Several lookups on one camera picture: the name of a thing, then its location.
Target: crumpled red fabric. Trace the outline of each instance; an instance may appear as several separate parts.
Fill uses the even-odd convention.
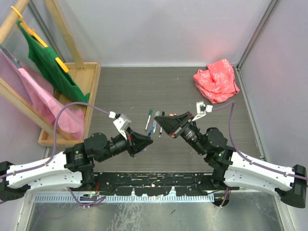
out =
[[[207,70],[198,70],[193,76],[196,87],[211,103],[221,103],[237,94],[234,70],[228,60],[222,59],[207,65]]]

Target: wooden tray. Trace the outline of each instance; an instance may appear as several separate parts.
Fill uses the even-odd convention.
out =
[[[93,104],[95,102],[96,98],[96,91],[97,91],[97,85],[98,81],[100,79],[100,72],[101,72],[101,66],[99,63],[84,63],[85,69],[80,69],[77,67],[75,63],[66,63],[65,64],[69,69],[69,74],[73,78],[73,80],[76,82],[76,84],[80,87],[82,92],[84,94],[87,94],[90,92],[90,98],[89,98],[89,104]],[[62,95],[60,92],[56,92],[54,94],[54,97],[63,105],[66,105],[68,103],[71,103],[72,101],[66,98],[64,95]],[[85,138],[88,137],[89,134],[89,128],[92,118],[92,112],[93,108],[86,107],[86,106],[79,106],[74,105],[74,109],[81,108],[83,112],[85,113],[85,132],[83,139],[78,141],[76,140],[71,134],[65,133],[65,139],[57,136],[57,146],[62,147],[72,147],[77,143],[83,142]],[[51,147],[53,146],[53,134],[49,134],[45,130],[42,129],[42,132],[40,133],[38,143]]]

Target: green marker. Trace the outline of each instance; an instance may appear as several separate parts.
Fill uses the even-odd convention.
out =
[[[150,112],[149,112],[148,122],[146,122],[145,131],[148,130],[148,126],[149,126],[149,122],[150,122],[150,119],[151,119],[152,112],[153,112],[153,110],[151,109]]]

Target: wooden frame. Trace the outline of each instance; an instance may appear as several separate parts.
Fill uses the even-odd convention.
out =
[[[22,13],[30,0],[18,0],[15,8]],[[72,34],[70,33],[68,26],[61,14],[61,11],[56,3],[56,0],[44,0],[48,7],[53,19],[55,20],[64,41],[71,52],[75,63],[66,63],[69,69],[69,73],[80,87],[84,94],[90,92],[89,103],[94,104],[97,85],[100,77],[101,66],[99,63],[85,63],[75,45]],[[13,27],[19,19],[18,14],[15,11],[11,11],[6,20],[0,27],[0,44],[3,44],[8,35],[12,31]],[[43,118],[28,102],[26,102],[14,89],[12,89],[1,77],[0,77],[0,95],[12,103],[17,109],[34,121],[42,128],[38,142],[43,146],[53,146],[53,125],[50,124],[45,118]],[[59,92],[55,92],[54,97],[59,100],[63,105],[70,103],[71,100],[67,99]],[[85,132],[83,139],[89,134],[90,122],[92,118],[93,109],[91,107],[78,106],[75,108],[81,108],[85,113]],[[83,141],[76,140],[71,134],[66,133],[57,128],[57,146],[70,147]]]

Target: green garment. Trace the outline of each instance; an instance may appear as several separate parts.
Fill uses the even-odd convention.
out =
[[[90,93],[83,95],[70,74],[66,73],[56,62],[55,58],[58,55],[54,50],[51,47],[42,47],[34,37],[25,31],[20,23],[21,21],[18,20],[17,26],[27,40],[29,46],[28,57],[36,64],[44,78],[53,85],[55,90],[58,90],[72,101],[87,103]]]

